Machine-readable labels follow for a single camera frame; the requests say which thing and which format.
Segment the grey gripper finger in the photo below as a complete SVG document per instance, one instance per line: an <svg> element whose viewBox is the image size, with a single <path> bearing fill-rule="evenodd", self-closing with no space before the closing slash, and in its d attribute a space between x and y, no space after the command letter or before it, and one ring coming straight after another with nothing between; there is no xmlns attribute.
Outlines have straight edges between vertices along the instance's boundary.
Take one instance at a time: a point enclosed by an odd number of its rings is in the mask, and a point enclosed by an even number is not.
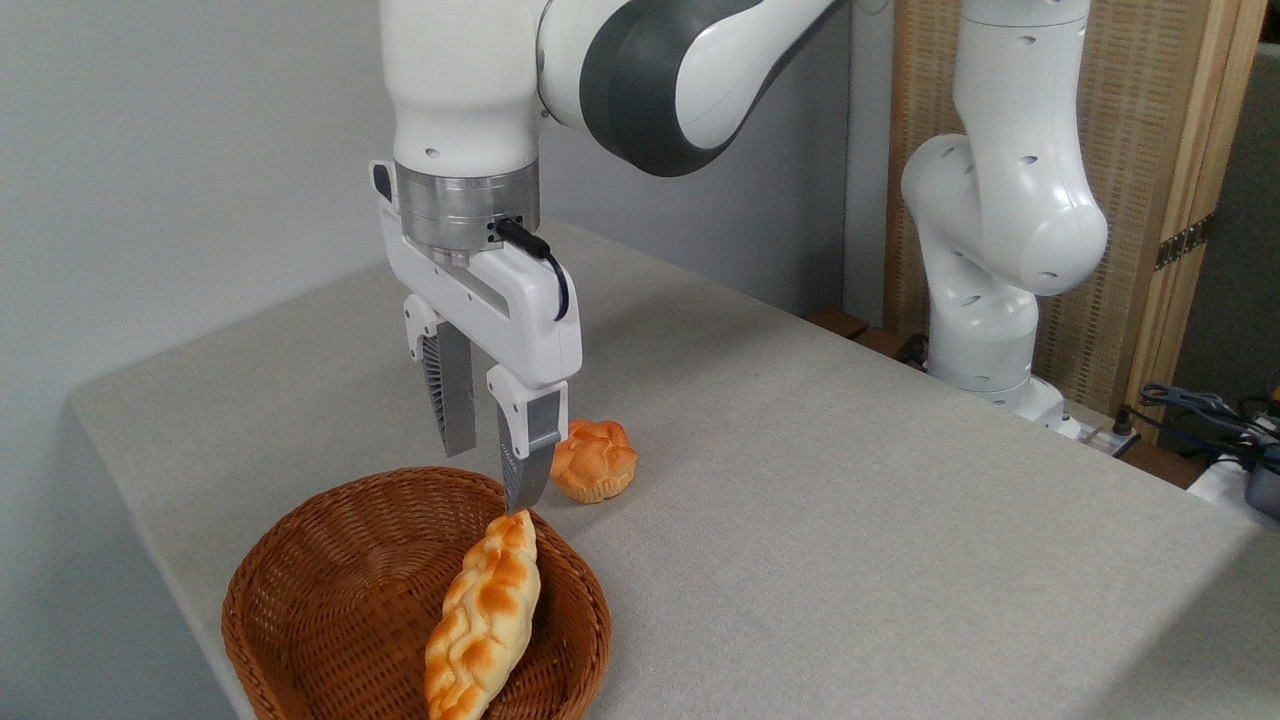
<svg viewBox="0 0 1280 720"><path fill-rule="evenodd" d="M531 509L550 478L556 447L568 434L568 383L527 387L495 365L486 386L498 406L498 439L506 514Z"/></svg>
<svg viewBox="0 0 1280 720"><path fill-rule="evenodd" d="M477 443L472 343L417 295L404 301L410 354L422 368L431 410L448 457Z"/></svg>

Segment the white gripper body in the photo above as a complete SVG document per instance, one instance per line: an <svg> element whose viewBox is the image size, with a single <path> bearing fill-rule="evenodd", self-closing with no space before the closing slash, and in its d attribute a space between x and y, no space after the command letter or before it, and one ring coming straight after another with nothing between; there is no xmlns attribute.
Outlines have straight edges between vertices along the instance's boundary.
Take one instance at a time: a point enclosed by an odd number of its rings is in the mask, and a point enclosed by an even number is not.
<svg viewBox="0 0 1280 720"><path fill-rule="evenodd" d="M394 275L436 315L457 327L525 386L539 389L567 380L582 365L582 334L572 283L561 309L554 269L511 243L474 254L467 265L413 246L401 229L396 172L370 165L379 193L381 231Z"/></svg>

